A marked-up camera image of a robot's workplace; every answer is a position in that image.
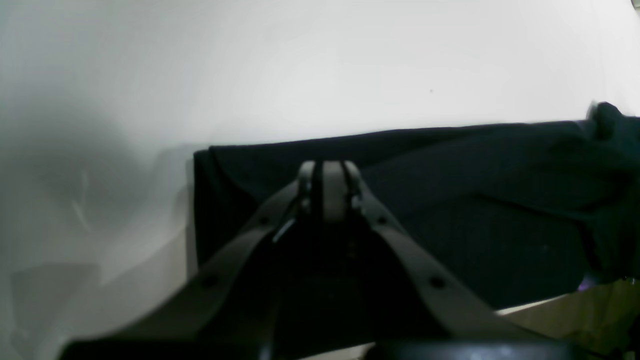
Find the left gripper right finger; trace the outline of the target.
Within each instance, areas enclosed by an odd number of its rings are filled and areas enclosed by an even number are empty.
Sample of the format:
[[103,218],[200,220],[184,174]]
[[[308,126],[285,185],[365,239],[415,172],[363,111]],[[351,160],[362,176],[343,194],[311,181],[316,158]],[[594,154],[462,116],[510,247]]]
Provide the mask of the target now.
[[423,250],[350,161],[320,167],[322,227],[349,242],[374,344],[366,360],[587,360],[496,315]]

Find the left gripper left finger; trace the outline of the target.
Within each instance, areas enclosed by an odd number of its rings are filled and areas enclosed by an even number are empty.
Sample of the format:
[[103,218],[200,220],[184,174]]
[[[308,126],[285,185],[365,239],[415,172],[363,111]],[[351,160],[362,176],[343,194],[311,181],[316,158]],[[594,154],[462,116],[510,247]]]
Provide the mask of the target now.
[[317,163],[261,205],[176,294],[118,332],[72,342],[62,360],[271,360],[281,301],[273,244],[313,209]]

